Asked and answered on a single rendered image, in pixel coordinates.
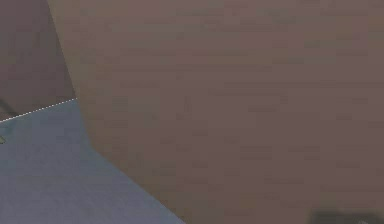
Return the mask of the dark grey block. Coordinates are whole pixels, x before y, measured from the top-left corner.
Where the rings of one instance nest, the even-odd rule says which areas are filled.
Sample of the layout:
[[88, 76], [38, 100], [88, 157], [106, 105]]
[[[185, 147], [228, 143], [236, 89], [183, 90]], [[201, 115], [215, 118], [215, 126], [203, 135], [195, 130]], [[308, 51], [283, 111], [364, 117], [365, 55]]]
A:
[[384, 224], [384, 218], [375, 213], [318, 211], [308, 224]]

